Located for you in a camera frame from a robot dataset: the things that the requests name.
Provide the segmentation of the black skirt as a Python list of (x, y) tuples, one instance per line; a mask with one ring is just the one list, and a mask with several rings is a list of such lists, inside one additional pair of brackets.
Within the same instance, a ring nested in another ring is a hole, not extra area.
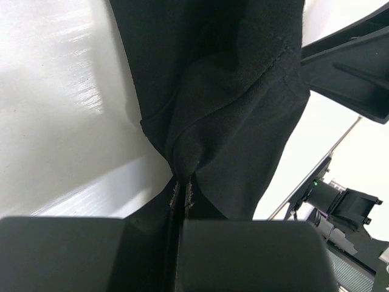
[(190, 212), (251, 220), (305, 110), (303, 1), (112, 1), (141, 127)]

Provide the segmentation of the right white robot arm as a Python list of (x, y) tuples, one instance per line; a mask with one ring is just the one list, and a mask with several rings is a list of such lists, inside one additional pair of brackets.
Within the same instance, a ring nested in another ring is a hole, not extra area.
[[(388, 122), (388, 6), (322, 38), (303, 49), (303, 79), (317, 92), (373, 122)], [(388, 243), (372, 238), (366, 226), (376, 196), (340, 190), (323, 181), (331, 162), (326, 155), (289, 200), (287, 217), (303, 203), (312, 205), (309, 217), (326, 238), (330, 251), (368, 274), (378, 271)]]

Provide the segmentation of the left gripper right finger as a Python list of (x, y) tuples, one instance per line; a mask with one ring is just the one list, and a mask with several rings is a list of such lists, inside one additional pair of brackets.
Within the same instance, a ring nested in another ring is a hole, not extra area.
[(191, 220), (184, 191), (178, 291), (337, 291), (321, 236), (303, 221)]

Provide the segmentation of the aluminium table frame rail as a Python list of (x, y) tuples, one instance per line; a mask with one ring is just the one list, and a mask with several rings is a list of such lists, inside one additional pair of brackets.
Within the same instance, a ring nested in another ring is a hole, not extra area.
[(363, 119), (359, 116), (353, 124), (346, 130), (346, 132), (338, 139), (338, 141), (329, 149), (329, 151), (321, 158), (317, 165), (307, 174), (307, 176), (300, 182), (297, 187), (282, 201), (282, 203), (273, 211), (267, 220), (276, 219), (277, 215), (288, 205), (283, 220), (288, 220), (290, 217), (297, 219), (297, 211), (304, 202), (306, 197), (306, 189), (313, 181), (322, 180), (325, 173), (327, 172), (329, 163), (332, 160), (335, 149), (342, 143), (342, 141), (349, 135), (354, 127)]

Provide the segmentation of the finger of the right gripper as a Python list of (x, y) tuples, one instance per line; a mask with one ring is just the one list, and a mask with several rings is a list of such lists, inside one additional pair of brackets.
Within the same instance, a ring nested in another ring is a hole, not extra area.
[(388, 6), (302, 48), (310, 90), (367, 119), (388, 122)]

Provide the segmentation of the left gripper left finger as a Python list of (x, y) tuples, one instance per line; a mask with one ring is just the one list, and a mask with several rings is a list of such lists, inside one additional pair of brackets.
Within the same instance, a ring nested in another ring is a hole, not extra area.
[(2, 291), (168, 291), (176, 261), (181, 188), (126, 218), (5, 217)]

